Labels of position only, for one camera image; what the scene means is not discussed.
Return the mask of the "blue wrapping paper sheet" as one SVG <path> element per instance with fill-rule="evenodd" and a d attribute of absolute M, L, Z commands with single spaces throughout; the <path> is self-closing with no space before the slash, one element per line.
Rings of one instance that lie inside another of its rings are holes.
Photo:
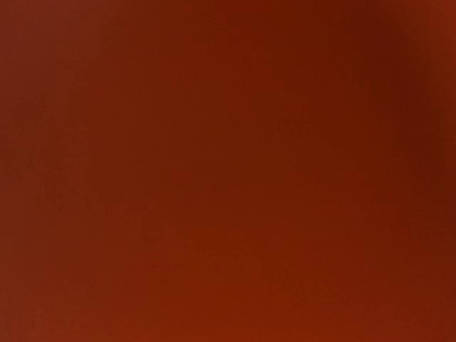
<path fill-rule="evenodd" d="M 453 1 L 3 1 L 3 341 L 453 341 Z"/>

